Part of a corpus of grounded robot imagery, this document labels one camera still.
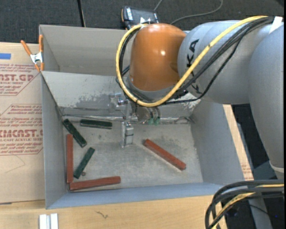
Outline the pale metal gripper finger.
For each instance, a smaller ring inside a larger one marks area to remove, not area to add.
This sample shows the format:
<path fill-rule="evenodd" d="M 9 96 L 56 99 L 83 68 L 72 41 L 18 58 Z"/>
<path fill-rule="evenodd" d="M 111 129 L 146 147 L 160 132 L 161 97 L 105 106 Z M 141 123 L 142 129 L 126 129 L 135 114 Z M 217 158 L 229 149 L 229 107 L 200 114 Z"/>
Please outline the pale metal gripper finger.
<path fill-rule="evenodd" d="M 122 148 L 133 144 L 134 128 L 130 122 L 122 122 L 121 135 L 120 145 Z"/>
<path fill-rule="evenodd" d="M 113 93 L 109 95 L 108 103 L 109 114 L 118 114 L 123 115 L 127 114 L 128 111 L 128 99 L 122 93 Z"/>

